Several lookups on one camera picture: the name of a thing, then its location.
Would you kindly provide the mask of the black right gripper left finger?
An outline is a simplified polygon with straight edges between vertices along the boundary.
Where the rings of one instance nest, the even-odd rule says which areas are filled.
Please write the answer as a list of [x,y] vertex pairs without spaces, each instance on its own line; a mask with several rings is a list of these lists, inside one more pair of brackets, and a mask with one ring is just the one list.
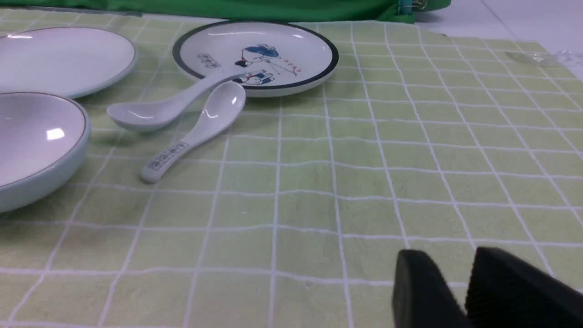
[[396,259],[392,314],[396,328],[469,327],[435,262],[413,249],[402,249]]

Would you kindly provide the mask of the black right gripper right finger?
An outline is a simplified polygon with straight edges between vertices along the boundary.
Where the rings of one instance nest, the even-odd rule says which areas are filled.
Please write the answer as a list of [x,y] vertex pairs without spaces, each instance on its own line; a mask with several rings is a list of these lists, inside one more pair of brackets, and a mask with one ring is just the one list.
[[466,314],[476,328],[580,328],[580,292],[497,247],[479,247]]

